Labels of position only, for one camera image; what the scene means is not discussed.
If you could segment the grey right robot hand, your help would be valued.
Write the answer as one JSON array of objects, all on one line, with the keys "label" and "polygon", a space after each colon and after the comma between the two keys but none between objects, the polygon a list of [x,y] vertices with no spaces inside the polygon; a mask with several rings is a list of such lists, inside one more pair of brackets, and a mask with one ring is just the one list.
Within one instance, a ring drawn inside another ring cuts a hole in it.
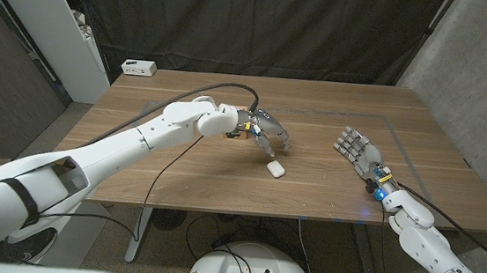
[{"label": "grey right robot hand", "polygon": [[347,126],[334,147],[352,163],[358,176],[365,180],[365,190],[378,201],[399,190],[379,148],[357,129]]}]

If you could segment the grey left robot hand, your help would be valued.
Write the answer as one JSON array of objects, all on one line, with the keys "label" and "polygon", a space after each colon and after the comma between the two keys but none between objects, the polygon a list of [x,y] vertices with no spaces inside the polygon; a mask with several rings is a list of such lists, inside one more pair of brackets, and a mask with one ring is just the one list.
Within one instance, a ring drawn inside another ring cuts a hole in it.
[{"label": "grey left robot hand", "polygon": [[257,109],[254,111],[237,110],[238,123],[235,130],[239,132],[246,131],[255,136],[255,142],[258,146],[271,157],[275,156],[272,146],[270,145],[269,136],[277,135],[284,144],[284,150],[290,149],[289,133],[284,129],[280,122],[271,116],[268,112]]}]

